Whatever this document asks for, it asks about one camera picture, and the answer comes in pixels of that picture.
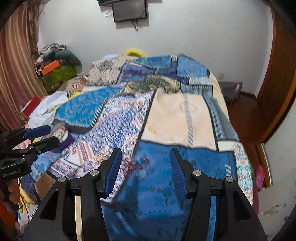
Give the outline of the green patterned storage box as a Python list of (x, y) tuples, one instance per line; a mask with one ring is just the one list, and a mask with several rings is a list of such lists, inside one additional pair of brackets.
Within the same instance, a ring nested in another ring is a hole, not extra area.
[(56, 69), (49, 72), (47, 75), (41, 77), (41, 81), (45, 87), (46, 92), (52, 92), (61, 87), (61, 85), (76, 77), (77, 73), (71, 64), (60, 65)]

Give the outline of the dark bag on floor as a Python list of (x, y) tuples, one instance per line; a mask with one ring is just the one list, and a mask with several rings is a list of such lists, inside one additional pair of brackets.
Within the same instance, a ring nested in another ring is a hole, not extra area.
[(242, 82), (219, 82), (219, 86), (226, 104), (236, 102), (236, 100), (239, 98), (242, 85)]

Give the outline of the striped pillow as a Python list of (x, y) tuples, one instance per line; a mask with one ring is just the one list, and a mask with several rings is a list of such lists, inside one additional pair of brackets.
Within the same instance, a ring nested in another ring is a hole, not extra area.
[(75, 92), (81, 92), (85, 87), (88, 78), (86, 76), (78, 76), (63, 83), (59, 88), (60, 91), (67, 92), (67, 97), (70, 98)]

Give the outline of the small dark wall monitor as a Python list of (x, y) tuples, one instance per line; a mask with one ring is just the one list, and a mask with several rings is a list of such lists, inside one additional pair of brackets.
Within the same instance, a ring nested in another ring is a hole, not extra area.
[(147, 1), (129, 0), (117, 1), (112, 4), (113, 20), (115, 23), (142, 20), (147, 18)]

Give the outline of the red white box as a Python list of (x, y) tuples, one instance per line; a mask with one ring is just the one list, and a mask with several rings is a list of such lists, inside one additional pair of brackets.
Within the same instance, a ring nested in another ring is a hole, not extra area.
[(28, 118), (35, 108), (39, 105), (41, 99), (39, 96), (34, 96), (21, 110), (20, 114), (22, 118)]

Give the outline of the pile of clothes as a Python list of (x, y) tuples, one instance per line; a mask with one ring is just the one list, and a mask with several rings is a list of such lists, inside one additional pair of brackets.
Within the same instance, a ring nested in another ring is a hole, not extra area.
[(66, 45), (58, 43), (48, 44), (39, 51), (39, 55), (40, 56), (34, 63), (35, 67), (37, 67), (38, 64), (45, 63), (47, 61), (53, 62), (57, 60), (73, 65), (77, 73), (82, 72), (81, 61), (74, 53), (67, 49)]

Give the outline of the yellow round object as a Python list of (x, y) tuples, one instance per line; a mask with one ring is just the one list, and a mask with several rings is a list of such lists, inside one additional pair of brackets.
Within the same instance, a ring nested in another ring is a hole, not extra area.
[(129, 48), (124, 52), (127, 56), (134, 56), (139, 58), (146, 58), (146, 54), (143, 53), (143, 51), (137, 49), (137, 48)]

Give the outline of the orange box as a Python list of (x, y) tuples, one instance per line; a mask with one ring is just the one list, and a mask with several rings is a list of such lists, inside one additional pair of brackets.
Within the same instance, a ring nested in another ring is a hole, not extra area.
[(60, 62), (58, 60), (55, 60), (49, 63), (48, 65), (42, 67), (42, 74), (45, 76), (51, 71), (53, 71), (54, 69), (58, 68), (59, 66), (60, 66)]

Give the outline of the red striped curtain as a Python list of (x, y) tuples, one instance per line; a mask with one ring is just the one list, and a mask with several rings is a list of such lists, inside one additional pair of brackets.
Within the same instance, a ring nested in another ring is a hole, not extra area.
[(47, 92), (37, 77), (34, 63), (37, 48), (40, 7), (45, 1), (23, 1), (5, 13), (1, 27), (1, 131), (23, 125), (23, 106), (34, 96)]

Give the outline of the wooden door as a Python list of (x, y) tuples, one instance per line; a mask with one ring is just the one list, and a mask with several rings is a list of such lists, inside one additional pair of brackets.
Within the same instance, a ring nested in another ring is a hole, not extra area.
[(274, 11), (271, 11), (273, 39), (263, 84), (257, 96), (262, 120), (261, 136), (267, 142), (287, 116), (295, 99), (295, 37)]

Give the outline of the patchwork patterned bedspread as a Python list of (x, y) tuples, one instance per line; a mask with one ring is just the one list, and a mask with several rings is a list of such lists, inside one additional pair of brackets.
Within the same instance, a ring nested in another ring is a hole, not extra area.
[(86, 86), (43, 125), (66, 123), (74, 142), (41, 154), (22, 178), (21, 231), (56, 178), (83, 177), (109, 158), (122, 161), (114, 189), (101, 200), (111, 240), (180, 240), (191, 202), (179, 193), (169, 152), (209, 177), (233, 177), (253, 201), (253, 171), (231, 125), (220, 86), (185, 56), (119, 56), (93, 62)]

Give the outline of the black wall television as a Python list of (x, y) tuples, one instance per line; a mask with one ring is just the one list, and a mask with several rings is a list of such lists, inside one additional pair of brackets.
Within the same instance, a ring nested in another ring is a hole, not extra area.
[(110, 6), (113, 3), (116, 3), (121, 0), (97, 0), (99, 6)]

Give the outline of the white cloth on bed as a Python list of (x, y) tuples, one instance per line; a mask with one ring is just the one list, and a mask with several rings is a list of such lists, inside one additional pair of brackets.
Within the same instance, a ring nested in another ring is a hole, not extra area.
[(37, 128), (42, 126), (46, 119), (50, 117), (54, 109), (68, 100), (67, 92), (57, 91), (44, 99), (38, 104), (29, 116), (27, 127)]

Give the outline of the purple heart jewelry box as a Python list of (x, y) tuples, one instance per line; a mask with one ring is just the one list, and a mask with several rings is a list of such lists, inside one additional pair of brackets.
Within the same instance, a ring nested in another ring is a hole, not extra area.
[(52, 150), (53, 153), (61, 153), (74, 142), (74, 137), (64, 126), (53, 128), (49, 136), (58, 138), (60, 142), (59, 146)]

